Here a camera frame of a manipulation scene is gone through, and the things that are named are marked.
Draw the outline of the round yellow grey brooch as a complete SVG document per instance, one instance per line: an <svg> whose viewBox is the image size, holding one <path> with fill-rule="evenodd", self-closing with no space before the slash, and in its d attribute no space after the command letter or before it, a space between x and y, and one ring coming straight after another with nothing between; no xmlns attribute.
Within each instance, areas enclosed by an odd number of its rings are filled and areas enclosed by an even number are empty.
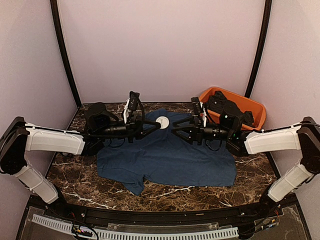
<svg viewBox="0 0 320 240"><path fill-rule="evenodd" d="M170 126L170 120L166 116L159 116L155 121L160 124L161 130L167 129Z"/></svg>

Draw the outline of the blue t-shirt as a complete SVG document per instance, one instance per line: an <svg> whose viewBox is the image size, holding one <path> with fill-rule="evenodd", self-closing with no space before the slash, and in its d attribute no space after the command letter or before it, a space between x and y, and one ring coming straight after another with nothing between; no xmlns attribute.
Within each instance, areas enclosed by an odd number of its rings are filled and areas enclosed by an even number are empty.
<svg viewBox="0 0 320 240"><path fill-rule="evenodd" d="M170 125L133 143L112 140L97 154L100 177L118 181L140 195L144 181L173 186L233 186L237 170L235 159L224 143L214 140L205 144L188 144L172 134L172 123L189 117L188 113L158 109L146 114L155 121L168 118Z"/></svg>

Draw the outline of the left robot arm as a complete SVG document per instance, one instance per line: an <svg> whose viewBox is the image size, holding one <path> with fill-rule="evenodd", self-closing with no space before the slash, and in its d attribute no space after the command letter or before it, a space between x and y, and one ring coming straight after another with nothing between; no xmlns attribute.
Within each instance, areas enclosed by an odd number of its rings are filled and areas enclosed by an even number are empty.
<svg viewBox="0 0 320 240"><path fill-rule="evenodd" d="M146 118L145 114L134 115L141 102L130 100L123 110L123 119L107 111L106 105L97 102L84 113L85 132L60 130L37 126L16 117L0 138L0 172L16 177L31 192L51 205L51 210L60 218L71 213L63 195L25 158L26 152L48 151L79 156L94 156L103 147L105 140L127 139L132 143L162 127L159 121Z"/></svg>

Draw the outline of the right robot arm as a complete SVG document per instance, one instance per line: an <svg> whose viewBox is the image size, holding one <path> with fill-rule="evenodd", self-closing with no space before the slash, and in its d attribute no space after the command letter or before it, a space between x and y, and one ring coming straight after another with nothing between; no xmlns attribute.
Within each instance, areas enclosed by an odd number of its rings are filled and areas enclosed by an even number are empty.
<svg viewBox="0 0 320 240"><path fill-rule="evenodd" d="M238 157L282 150L301 151L301 160L271 184L255 205L258 216L266 217L287 194L320 173L320 126L313 118L305 117L299 123L271 130L244 131L245 115L235 103L224 103L218 123L207 122L210 116L197 97L193 97L191 103L193 116L174 122L172 129L174 135L189 144L224 141L226 149Z"/></svg>

